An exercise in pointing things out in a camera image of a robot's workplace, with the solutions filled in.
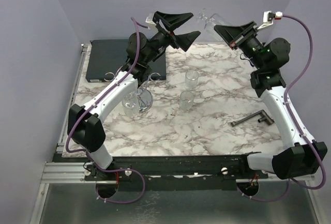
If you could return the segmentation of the dark flat rack box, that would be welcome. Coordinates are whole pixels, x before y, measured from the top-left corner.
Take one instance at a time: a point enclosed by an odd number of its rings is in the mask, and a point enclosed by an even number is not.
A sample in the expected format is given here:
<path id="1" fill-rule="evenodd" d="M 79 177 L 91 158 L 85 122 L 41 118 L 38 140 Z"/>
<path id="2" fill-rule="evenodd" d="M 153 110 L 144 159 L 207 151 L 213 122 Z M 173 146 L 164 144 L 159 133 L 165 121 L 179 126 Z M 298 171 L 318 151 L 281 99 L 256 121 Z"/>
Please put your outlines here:
<path id="1" fill-rule="evenodd" d="M 86 72 L 88 82 L 121 79 L 130 73 L 142 85 L 147 80 L 166 80 L 166 42 L 149 40 L 142 33 L 129 39 L 91 41 L 92 49 Z"/>

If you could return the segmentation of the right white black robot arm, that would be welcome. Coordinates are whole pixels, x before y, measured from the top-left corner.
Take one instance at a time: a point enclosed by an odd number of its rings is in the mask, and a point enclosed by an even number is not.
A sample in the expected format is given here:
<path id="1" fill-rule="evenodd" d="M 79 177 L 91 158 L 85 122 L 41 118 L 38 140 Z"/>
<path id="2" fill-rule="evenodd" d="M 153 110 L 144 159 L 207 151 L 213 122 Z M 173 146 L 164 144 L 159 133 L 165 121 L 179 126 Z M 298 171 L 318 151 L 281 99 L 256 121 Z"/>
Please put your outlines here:
<path id="1" fill-rule="evenodd" d="M 283 143 L 283 151 L 277 155 L 249 154 L 238 165 L 239 175 L 250 178 L 263 170 L 284 180 L 316 173 L 327 147 L 315 140 L 291 105 L 288 86 L 280 73 L 289 61 L 290 43 L 275 38 L 263 45 L 253 21 L 242 26 L 215 25 L 214 31 L 231 49 L 240 49 L 256 68 L 251 73 L 251 86 L 272 115 Z"/>

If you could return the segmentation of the clear wine glass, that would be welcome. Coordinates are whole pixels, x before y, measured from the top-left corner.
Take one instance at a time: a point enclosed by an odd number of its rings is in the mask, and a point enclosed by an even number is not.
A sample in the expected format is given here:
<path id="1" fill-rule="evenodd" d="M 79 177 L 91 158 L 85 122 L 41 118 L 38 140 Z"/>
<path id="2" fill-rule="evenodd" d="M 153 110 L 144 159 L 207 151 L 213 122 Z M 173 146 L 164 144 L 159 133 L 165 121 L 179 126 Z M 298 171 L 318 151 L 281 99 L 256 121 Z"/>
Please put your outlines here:
<path id="1" fill-rule="evenodd" d="M 124 113 L 133 117 L 139 114 L 139 102 L 136 92 L 131 92 L 125 96 L 122 100 L 122 106 L 124 108 Z"/>
<path id="2" fill-rule="evenodd" d="M 225 20 L 223 17 L 221 17 L 219 14 L 214 13 L 210 17 L 206 15 L 206 9 L 203 8 L 198 16 L 197 21 L 202 21 L 204 23 L 204 29 L 212 36 L 214 37 L 218 42 L 224 42 L 224 40 L 221 38 L 220 35 L 217 34 L 217 32 L 214 30 L 215 25 L 231 25 L 227 20 Z"/>
<path id="3" fill-rule="evenodd" d="M 185 74 L 185 89 L 193 90 L 197 87 L 199 73 L 196 70 L 188 70 Z"/>
<path id="4" fill-rule="evenodd" d="M 182 111 L 187 112 L 193 106 L 194 94 L 191 91 L 183 91 L 179 97 L 179 107 Z"/>

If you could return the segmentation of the chrome wine glass rack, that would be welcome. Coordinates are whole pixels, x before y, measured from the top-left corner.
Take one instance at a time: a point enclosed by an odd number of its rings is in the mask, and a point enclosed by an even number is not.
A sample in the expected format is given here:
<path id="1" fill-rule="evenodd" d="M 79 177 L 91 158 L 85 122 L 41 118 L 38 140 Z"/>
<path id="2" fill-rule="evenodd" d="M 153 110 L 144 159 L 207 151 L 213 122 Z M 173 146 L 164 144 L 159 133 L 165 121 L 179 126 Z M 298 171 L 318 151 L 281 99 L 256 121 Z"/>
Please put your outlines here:
<path id="1" fill-rule="evenodd" d="M 160 80 L 161 75 L 157 72 L 153 72 L 148 76 L 146 82 L 143 83 L 136 91 L 136 95 L 139 102 L 139 113 L 147 112 L 153 105 L 153 96 L 151 92 L 147 89 L 148 83 L 150 81 Z"/>

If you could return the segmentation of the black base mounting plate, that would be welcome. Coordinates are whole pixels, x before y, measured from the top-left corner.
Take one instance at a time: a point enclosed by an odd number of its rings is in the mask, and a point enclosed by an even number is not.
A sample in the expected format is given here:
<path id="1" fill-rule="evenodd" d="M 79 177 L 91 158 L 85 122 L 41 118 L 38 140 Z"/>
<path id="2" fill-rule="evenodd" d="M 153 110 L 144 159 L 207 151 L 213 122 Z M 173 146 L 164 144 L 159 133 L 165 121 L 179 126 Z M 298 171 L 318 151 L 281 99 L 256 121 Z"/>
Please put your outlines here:
<path id="1" fill-rule="evenodd" d="M 254 171 L 245 155 L 115 157 L 110 172 L 89 165 L 86 158 L 53 156 L 53 162 L 77 165 L 83 169 L 81 183 L 96 184 L 100 191 L 184 191 L 236 190 L 237 183 L 266 179 L 267 174 Z"/>

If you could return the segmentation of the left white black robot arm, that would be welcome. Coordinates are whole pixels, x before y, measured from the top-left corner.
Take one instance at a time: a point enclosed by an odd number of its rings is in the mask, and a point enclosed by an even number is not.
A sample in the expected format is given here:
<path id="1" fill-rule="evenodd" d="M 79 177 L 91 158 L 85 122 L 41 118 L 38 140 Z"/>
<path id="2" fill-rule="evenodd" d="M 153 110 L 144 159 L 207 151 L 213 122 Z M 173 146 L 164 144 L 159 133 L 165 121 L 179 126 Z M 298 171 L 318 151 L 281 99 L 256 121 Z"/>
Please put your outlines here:
<path id="1" fill-rule="evenodd" d="M 113 158 L 104 144 L 106 133 L 103 122 L 112 110 L 127 96 L 134 96 L 137 89 L 148 80 L 152 71 L 150 62 L 161 57 L 167 47 L 187 51 L 200 35 L 193 31 L 177 35 L 175 30 L 193 17 L 193 13 L 169 14 L 156 11 L 146 19 L 144 28 L 155 28 L 152 38 L 139 31 L 140 23 L 134 21 L 135 32 L 128 39 L 127 59 L 115 78 L 92 100 L 84 105 L 73 104 L 68 112 L 67 140 L 80 145 L 90 161 L 97 167 L 103 180 L 114 176 Z"/>

